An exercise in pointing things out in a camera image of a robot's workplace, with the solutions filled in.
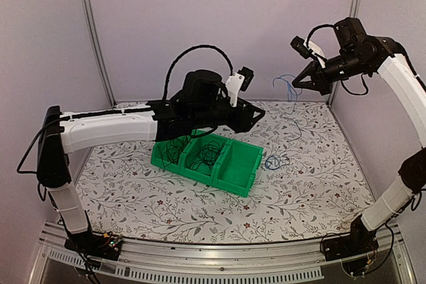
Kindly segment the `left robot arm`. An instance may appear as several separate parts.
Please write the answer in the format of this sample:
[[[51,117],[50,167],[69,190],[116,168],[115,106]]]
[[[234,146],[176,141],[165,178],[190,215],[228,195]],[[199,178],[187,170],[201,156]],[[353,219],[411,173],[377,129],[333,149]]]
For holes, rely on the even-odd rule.
[[[168,96],[170,77],[177,62],[197,49],[212,49],[227,58],[214,45],[186,49],[169,67],[159,100],[93,112],[62,112],[59,106],[47,110],[41,129],[17,166],[17,173],[25,174],[23,164],[36,146],[37,167],[32,173],[47,189],[65,230],[73,235],[74,244],[84,253],[94,253],[99,248],[99,239],[92,234],[90,221],[72,185],[70,153],[131,140],[162,142],[188,136],[196,129],[213,132],[219,126],[227,126],[235,133],[249,132],[264,117],[264,110],[239,97],[254,77],[253,71],[246,67],[238,72],[230,67],[227,80],[206,69],[190,71],[182,88]]]

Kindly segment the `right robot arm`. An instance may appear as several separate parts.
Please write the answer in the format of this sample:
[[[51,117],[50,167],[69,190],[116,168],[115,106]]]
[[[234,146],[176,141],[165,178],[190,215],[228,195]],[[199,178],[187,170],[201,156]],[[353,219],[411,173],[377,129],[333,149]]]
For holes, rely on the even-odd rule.
[[[357,255],[369,245],[376,230],[403,210],[425,186],[425,84],[400,43],[389,37],[368,35],[358,18],[347,17],[331,25],[339,43],[339,54],[333,58],[326,58],[311,41],[313,34],[323,28],[325,25],[314,27],[305,39],[292,39],[291,47],[310,60],[293,80],[293,87],[327,95],[335,82],[378,74],[401,103],[421,145],[420,151],[402,163],[394,182],[380,198],[351,223],[344,249]]]

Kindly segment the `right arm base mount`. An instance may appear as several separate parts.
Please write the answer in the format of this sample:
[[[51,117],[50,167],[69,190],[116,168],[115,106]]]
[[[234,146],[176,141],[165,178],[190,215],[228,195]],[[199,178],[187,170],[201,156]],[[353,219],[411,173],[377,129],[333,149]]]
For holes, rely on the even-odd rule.
[[[326,261],[338,259],[344,261],[341,266],[351,277],[361,277],[367,274],[377,258],[379,244],[376,231],[351,231],[349,235],[336,234],[328,237],[326,234],[320,242],[319,249]]]

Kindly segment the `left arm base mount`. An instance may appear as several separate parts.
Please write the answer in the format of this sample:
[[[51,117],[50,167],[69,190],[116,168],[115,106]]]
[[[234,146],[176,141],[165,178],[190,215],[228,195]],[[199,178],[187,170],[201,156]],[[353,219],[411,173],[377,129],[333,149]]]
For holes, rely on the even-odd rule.
[[[82,255],[118,261],[122,248],[122,237],[112,232],[95,234],[91,230],[76,234],[70,233],[67,235],[65,248]]]

